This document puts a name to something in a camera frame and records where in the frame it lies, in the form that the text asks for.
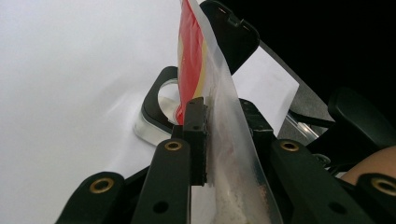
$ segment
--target plastic bag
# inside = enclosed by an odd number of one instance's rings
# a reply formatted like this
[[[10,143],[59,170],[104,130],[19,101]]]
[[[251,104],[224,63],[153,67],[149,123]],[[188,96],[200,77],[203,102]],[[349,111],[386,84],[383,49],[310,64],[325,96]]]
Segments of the plastic bag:
[[[181,1],[180,107],[203,96],[208,106],[207,183],[192,187],[192,223],[281,223],[252,142],[229,67],[195,0]]]

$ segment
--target white backdrop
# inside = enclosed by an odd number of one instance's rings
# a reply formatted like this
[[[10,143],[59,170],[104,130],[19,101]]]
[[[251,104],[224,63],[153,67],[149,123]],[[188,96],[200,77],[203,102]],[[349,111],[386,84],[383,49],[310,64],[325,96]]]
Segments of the white backdrop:
[[[54,223],[82,180],[133,175],[134,121],[177,66],[180,2],[0,0],[0,223]],[[278,133],[297,82],[265,51],[233,75]]]

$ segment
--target screw hole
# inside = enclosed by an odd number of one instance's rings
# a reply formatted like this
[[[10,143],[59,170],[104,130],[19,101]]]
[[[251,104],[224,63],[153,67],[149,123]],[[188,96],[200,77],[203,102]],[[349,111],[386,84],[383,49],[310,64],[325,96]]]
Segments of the screw hole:
[[[330,209],[332,209],[332,211],[334,211],[334,213],[338,213],[341,215],[344,215],[347,213],[347,210],[345,209],[345,207],[343,205],[341,205],[340,203],[329,203],[329,207],[330,207]]]
[[[165,213],[169,208],[169,204],[167,202],[158,202],[155,203],[152,207],[152,210],[157,214]]]

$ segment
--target mounting hole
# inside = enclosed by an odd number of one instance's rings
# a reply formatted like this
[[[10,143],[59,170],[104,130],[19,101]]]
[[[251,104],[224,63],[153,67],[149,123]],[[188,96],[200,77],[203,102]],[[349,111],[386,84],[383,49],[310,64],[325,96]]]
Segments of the mounting hole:
[[[114,180],[108,177],[100,178],[90,185],[90,192],[92,193],[104,193],[110,190],[114,185]]]
[[[282,142],[280,146],[287,151],[297,151],[299,149],[299,147],[292,142]]]
[[[176,151],[181,149],[181,143],[179,142],[168,142],[165,144],[165,148],[170,150],[170,151]]]
[[[372,179],[372,185],[383,193],[396,196],[396,184],[387,179],[375,177]]]
[[[345,209],[345,207],[343,205],[341,205],[340,203],[329,203],[329,207],[330,207],[330,209],[332,209],[332,211],[334,211],[334,213],[338,213],[341,215],[344,215],[347,213],[347,210]]]
[[[169,208],[169,204],[167,202],[158,202],[155,203],[152,207],[152,210],[157,214],[165,213]]]

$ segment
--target brass screw insert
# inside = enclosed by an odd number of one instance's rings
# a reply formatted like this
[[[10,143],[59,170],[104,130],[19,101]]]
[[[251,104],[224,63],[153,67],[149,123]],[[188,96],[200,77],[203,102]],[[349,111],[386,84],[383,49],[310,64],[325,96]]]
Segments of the brass screw insert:
[[[384,178],[375,177],[372,179],[372,185],[379,191],[396,197],[396,184]]]
[[[92,193],[104,193],[110,190],[114,185],[114,180],[108,177],[103,177],[93,181],[90,185],[90,191]]]
[[[168,142],[165,144],[165,148],[170,150],[170,151],[177,151],[179,149],[181,149],[181,143],[179,142]]]
[[[287,151],[298,151],[299,147],[292,142],[282,142],[280,146]]]

